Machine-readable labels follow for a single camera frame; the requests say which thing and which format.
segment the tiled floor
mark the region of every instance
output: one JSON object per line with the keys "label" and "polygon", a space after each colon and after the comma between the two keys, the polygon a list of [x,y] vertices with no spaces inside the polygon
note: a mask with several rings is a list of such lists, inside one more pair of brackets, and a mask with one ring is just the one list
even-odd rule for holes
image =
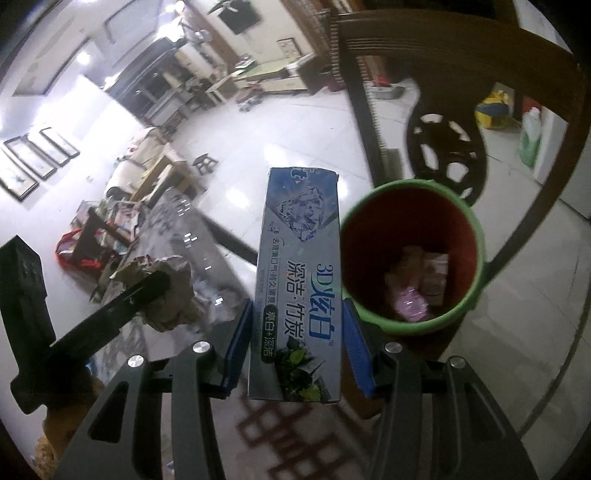
{"label": "tiled floor", "polygon": [[[386,145],[404,148],[405,121],[419,92],[411,84],[400,100],[376,102]],[[492,258],[538,192],[516,155],[518,135],[484,131],[488,181],[474,210]],[[270,167],[324,167],[340,174],[343,217],[372,188],[345,92],[274,96],[248,113],[229,103],[198,113],[174,144],[187,158],[208,152],[220,164],[207,179],[199,208],[258,247]],[[411,177],[410,168],[404,174]],[[255,269],[232,254],[231,266],[254,292]],[[573,341],[591,272],[589,224],[558,203],[509,267],[488,285],[445,352],[465,356],[519,429],[558,373]],[[541,479],[564,462],[591,419],[591,333],[540,419],[525,435]]]}

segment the green trash bin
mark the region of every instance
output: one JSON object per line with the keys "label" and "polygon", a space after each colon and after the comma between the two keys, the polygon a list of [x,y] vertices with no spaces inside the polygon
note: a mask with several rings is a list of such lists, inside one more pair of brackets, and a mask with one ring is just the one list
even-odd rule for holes
{"label": "green trash bin", "polygon": [[[419,323],[396,320],[386,303],[384,274],[407,245],[449,254],[443,307]],[[425,335],[474,308],[483,287],[485,243],[470,207],[453,191],[429,180],[399,180],[376,188],[341,227],[343,295],[362,320],[393,335]]]}

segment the chair backrest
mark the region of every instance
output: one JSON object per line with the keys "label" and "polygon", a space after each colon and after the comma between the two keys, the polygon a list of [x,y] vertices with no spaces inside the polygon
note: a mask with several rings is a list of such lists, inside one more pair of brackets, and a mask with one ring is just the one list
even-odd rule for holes
{"label": "chair backrest", "polygon": [[[494,82],[500,82],[537,100],[569,123],[554,166],[538,196],[488,264],[486,277],[490,281],[544,220],[572,175],[589,135],[590,83],[576,59],[558,45],[518,27],[449,12],[412,9],[364,11],[338,15],[333,19],[332,28],[333,32],[337,32],[340,75],[349,92],[376,186],[384,183],[386,178],[379,138],[358,63],[361,56],[393,57],[412,60],[413,64],[436,65],[444,73],[457,71],[459,76],[485,79],[490,81],[491,87]],[[473,108],[470,115],[473,119]],[[477,128],[470,133],[472,135],[482,140]],[[417,168],[414,160],[410,158],[415,175],[429,178],[430,170]],[[478,177],[482,181],[481,185],[475,186],[481,189],[486,180],[486,156],[478,161],[475,158],[472,164],[468,159],[465,165],[474,168],[477,173],[483,172],[473,176],[473,180]],[[449,183],[445,179],[442,181],[441,177],[431,178],[443,184]]]}

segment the plastic bottle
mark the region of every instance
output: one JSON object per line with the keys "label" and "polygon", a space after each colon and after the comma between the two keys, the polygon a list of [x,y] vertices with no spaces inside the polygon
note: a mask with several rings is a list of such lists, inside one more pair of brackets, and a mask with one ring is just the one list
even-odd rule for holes
{"label": "plastic bottle", "polygon": [[524,114],[521,124],[521,138],[519,139],[519,157],[529,168],[534,168],[535,158],[540,147],[542,122],[540,110],[533,106]]}

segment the white cabinet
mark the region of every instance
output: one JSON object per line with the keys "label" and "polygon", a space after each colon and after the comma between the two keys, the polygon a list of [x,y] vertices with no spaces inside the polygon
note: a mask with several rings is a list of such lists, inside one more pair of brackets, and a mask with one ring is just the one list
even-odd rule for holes
{"label": "white cabinet", "polygon": [[205,61],[199,52],[190,43],[185,43],[174,54],[178,62],[188,71],[199,78],[209,78],[213,73],[213,67]]}

